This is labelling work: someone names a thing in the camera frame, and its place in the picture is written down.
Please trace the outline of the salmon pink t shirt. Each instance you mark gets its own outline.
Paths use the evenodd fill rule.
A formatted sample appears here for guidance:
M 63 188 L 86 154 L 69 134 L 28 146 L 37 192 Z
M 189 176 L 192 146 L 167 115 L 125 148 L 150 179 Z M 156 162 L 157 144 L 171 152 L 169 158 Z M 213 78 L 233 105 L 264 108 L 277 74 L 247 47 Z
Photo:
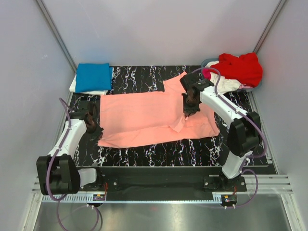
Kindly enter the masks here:
M 130 148 L 217 136 L 219 129 L 209 106 L 201 104 L 196 114 L 184 115 L 185 90 L 180 79 L 185 74 L 165 80 L 164 91 L 101 96 L 103 135 L 98 145 Z

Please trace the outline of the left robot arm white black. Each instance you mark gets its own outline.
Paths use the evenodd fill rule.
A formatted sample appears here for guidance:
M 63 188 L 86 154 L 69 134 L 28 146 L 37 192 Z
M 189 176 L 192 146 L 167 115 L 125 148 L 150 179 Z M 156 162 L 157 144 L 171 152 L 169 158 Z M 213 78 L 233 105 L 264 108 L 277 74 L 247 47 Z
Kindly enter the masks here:
M 104 179 L 92 167 L 78 169 L 74 163 L 75 152 L 82 137 L 99 139 L 103 128 L 97 123 L 98 108 L 88 102 L 86 109 L 77 112 L 66 109 L 68 116 L 59 140 L 46 156 L 36 161 L 40 191 L 43 195 L 75 194 L 89 186 L 97 191 Z

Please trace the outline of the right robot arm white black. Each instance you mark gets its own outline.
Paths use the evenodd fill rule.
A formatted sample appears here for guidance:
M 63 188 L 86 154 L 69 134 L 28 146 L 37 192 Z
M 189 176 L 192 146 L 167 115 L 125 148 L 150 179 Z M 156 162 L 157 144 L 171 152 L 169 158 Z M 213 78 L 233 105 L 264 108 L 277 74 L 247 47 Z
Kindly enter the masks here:
M 211 191 L 232 191 L 239 181 L 245 161 L 263 140 L 260 116 L 236 106 L 208 79 L 199 80 L 195 74 L 189 73 L 180 79 L 180 83 L 185 90 L 182 96 L 186 116 L 199 112 L 203 103 L 212 108 L 229 128 L 227 160 L 219 175 L 205 180 L 204 186 Z

